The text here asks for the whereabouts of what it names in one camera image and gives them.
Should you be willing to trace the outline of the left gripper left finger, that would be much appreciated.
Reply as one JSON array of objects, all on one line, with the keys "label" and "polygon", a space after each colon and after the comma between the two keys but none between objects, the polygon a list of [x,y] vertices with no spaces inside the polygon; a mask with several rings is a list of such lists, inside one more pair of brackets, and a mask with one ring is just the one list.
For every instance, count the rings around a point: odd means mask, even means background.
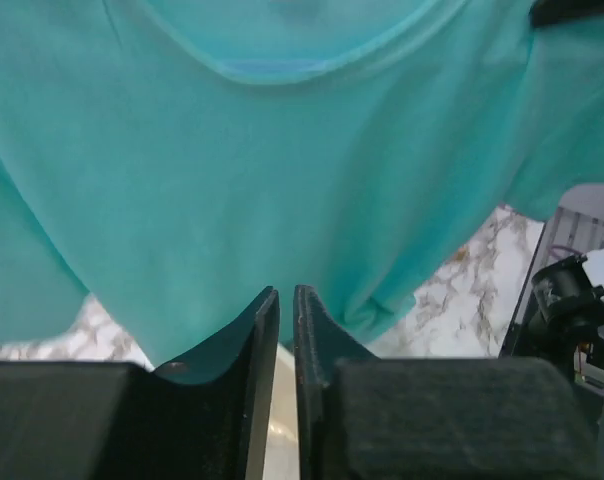
[{"label": "left gripper left finger", "polygon": [[260,478],[279,318],[266,288],[152,371],[0,361],[0,479]]}]

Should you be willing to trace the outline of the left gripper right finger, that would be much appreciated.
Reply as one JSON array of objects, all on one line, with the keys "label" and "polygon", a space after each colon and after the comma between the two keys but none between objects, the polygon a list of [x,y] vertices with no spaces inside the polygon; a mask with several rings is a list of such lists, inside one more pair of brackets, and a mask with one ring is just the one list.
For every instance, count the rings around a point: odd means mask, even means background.
[{"label": "left gripper right finger", "polygon": [[294,294],[304,479],[596,479],[596,445],[549,363],[381,359]]}]

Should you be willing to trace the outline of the teal t shirt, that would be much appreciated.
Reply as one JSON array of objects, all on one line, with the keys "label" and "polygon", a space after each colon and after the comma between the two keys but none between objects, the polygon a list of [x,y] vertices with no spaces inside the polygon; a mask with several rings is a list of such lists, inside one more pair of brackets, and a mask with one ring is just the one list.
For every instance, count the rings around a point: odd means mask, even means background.
[{"label": "teal t shirt", "polygon": [[265,286],[368,342],[506,204],[604,183],[604,15],[0,1],[0,344],[94,295],[155,364]]}]

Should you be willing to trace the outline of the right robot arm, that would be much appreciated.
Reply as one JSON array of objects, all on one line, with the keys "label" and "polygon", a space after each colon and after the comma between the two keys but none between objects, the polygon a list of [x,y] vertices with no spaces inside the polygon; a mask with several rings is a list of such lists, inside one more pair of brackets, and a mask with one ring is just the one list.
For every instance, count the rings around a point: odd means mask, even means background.
[{"label": "right robot arm", "polygon": [[544,225],[500,354],[604,396],[604,184],[571,189]]}]

